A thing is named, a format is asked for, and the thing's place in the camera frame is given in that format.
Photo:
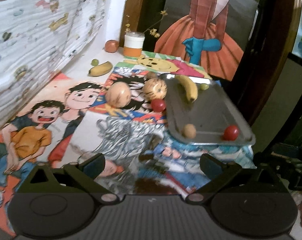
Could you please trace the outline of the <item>metal baking tray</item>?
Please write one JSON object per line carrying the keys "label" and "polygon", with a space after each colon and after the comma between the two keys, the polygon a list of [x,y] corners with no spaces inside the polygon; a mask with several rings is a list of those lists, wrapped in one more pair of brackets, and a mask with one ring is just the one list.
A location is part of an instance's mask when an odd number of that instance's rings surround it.
{"label": "metal baking tray", "polygon": [[[211,79],[193,77],[190,79],[198,87],[198,98],[188,102],[184,87],[175,79],[174,74],[161,74],[160,78],[167,85],[166,118],[170,135],[185,144],[203,145],[254,145],[256,138],[244,117],[228,98],[223,88]],[[200,90],[199,85],[207,83],[208,90]],[[186,124],[193,124],[197,135],[193,139],[185,138],[182,129]],[[240,130],[235,141],[223,139],[224,130],[236,125]]]}

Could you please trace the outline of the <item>striped pepino melon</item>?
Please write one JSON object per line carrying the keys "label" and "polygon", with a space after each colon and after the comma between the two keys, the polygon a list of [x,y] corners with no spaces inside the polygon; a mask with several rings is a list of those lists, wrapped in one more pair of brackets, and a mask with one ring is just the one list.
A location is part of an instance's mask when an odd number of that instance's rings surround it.
{"label": "striped pepino melon", "polygon": [[160,78],[149,79],[142,89],[145,98],[149,101],[154,99],[164,99],[167,95],[167,85]]}
{"label": "striped pepino melon", "polygon": [[112,107],[126,107],[131,101],[131,90],[125,82],[115,82],[107,90],[105,100]]}

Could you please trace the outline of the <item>red tomato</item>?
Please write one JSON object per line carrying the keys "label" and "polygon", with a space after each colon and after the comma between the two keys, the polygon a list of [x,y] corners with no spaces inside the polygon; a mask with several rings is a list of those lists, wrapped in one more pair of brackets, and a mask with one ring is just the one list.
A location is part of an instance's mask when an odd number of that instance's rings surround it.
{"label": "red tomato", "polygon": [[223,133],[223,139],[226,141],[235,141],[240,134],[240,130],[236,125],[228,126]]}
{"label": "red tomato", "polygon": [[154,112],[161,113],[166,109],[166,103],[163,99],[154,99],[151,101],[151,107]]}

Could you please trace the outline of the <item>yellow banana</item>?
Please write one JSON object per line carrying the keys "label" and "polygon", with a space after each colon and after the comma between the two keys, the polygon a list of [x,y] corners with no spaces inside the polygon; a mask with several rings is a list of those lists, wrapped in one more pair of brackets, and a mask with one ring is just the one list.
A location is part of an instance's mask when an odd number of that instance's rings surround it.
{"label": "yellow banana", "polygon": [[110,72],[112,70],[112,68],[113,68],[112,63],[107,61],[105,63],[92,67],[89,70],[89,76],[98,77],[98,76],[105,75],[108,72]]}
{"label": "yellow banana", "polygon": [[198,98],[197,85],[185,75],[176,75],[175,79],[177,79],[182,87],[184,87],[188,102],[195,102],[195,100]]}

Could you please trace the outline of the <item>red tomato in tray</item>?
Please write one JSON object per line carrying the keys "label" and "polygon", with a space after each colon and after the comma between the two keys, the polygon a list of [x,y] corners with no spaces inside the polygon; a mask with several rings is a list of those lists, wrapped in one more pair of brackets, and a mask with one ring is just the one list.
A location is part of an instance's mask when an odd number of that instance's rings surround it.
{"label": "red tomato in tray", "polygon": [[223,139],[226,141],[235,141],[240,134],[240,130],[236,125],[228,126],[223,133]]}

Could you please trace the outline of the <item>cartoon printed tablecloth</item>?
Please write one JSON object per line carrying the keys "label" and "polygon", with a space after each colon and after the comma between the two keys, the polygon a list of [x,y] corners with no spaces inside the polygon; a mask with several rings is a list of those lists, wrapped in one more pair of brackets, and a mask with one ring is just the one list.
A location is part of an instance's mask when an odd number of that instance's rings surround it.
{"label": "cartoon printed tablecloth", "polygon": [[[82,163],[97,152],[105,155],[105,171],[97,182],[113,193],[180,194],[194,192],[209,179],[199,167],[199,158],[208,153],[225,162],[234,161],[253,168],[250,146],[194,146],[172,138],[163,113],[152,111],[142,87],[149,73],[207,77],[205,70],[178,57],[144,52],[139,58],[116,64],[103,84],[83,82],[70,88],[93,99],[83,105],[66,102],[72,119],[60,117],[48,126],[51,143],[36,159],[52,168],[75,161]],[[125,82],[131,101],[123,108],[112,107],[105,94],[115,82]]]}

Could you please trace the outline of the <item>small brown fruit in tray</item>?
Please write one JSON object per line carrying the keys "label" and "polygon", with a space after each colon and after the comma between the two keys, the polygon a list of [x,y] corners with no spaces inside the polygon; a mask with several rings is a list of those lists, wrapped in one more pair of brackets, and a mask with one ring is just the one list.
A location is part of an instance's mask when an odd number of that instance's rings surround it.
{"label": "small brown fruit in tray", "polygon": [[193,124],[186,124],[182,129],[182,135],[185,138],[193,139],[197,135],[197,130]]}

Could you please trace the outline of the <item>green grape in tray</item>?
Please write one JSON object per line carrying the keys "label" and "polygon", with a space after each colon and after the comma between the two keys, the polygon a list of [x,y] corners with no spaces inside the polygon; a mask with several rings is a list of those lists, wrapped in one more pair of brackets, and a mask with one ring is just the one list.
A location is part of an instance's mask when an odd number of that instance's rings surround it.
{"label": "green grape in tray", "polygon": [[208,85],[207,83],[201,83],[199,85],[199,89],[203,90],[203,91],[208,90],[209,88],[210,88],[210,85]]}

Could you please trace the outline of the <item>yellow banana in tray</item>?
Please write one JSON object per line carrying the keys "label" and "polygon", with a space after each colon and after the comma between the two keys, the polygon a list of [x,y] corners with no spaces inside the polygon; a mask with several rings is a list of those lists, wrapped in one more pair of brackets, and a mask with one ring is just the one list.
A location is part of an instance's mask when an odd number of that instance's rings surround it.
{"label": "yellow banana in tray", "polygon": [[188,102],[195,102],[195,100],[198,98],[197,85],[185,75],[176,75],[175,79],[177,79],[182,87],[184,87]]}

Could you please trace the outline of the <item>green grape near banana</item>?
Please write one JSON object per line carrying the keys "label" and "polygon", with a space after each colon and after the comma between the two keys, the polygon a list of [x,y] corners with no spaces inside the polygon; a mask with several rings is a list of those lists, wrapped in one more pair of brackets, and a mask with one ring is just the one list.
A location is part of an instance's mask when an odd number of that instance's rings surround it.
{"label": "green grape near banana", "polygon": [[92,61],[91,61],[91,65],[92,66],[98,66],[99,65],[99,61],[97,60],[97,59],[93,59]]}

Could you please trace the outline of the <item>white orange jar vase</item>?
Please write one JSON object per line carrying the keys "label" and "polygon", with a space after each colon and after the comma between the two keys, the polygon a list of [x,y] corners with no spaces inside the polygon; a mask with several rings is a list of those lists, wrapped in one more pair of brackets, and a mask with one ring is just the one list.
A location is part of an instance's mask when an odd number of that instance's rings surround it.
{"label": "white orange jar vase", "polygon": [[123,55],[127,57],[140,57],[145,35],[139,32],[127,32],[124,35]]}

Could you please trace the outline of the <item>girl in orange dress poster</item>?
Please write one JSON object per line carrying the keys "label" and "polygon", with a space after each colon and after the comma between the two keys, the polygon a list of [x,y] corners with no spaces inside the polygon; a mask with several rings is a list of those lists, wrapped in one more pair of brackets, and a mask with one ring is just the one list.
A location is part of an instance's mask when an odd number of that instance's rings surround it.
{"label": "girl in orange dress poster", "polygon": [[259,0],[191,0],[190,11],[167,27],[154,51],[232,80],[253,31]]}

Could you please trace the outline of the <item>dried yellow flower sprigs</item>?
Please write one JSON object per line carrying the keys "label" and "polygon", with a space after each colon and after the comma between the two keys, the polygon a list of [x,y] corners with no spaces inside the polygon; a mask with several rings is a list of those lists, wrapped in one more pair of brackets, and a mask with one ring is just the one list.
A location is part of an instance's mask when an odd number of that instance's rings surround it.
{"label": "dried yellow flower sprigs", "polygon": [[159,12],[159,14],[161,15],[160,19],[158,21],[156,21],[154,24],[150,25],[148,28],[145,29],[145,31],[143,32],[138,32],[138,31],[132,31],[130,28],[130,16],[126,15],[126,24],[125,24],[125,31],[124,34],[127,37],[138,37],[138,38],[142,38],[145,37],[145,34],[148,33],[150,36],[154,37],[154,38],[159,38],[161,35],[159,33],[159,30],[156,29],[156,25],[160,24],[161,21],[168,15],[167,10],[162,10]]}

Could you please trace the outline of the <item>red apple by wall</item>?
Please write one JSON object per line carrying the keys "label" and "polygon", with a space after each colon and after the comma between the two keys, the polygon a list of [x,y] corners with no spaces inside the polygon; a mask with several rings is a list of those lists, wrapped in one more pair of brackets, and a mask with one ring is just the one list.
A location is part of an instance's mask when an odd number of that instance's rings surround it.
{"label": "red apple by wall", "polygon": [[116,40],[108,40],[104,46],[104,50],[107,53],[115,53],[116,51],[118,51],[118,48],[119,48],[119,42]]}

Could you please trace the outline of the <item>brown wooden door frame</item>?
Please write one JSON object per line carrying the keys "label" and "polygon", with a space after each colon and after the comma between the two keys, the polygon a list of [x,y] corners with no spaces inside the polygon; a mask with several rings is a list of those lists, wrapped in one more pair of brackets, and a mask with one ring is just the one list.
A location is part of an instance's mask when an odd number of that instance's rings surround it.
{"label": "brown wooden door frame", "polygon": [[122,19],[120,47],[124,45],[124,35],[127,29],[137,31],[143,0],[126,0]]}

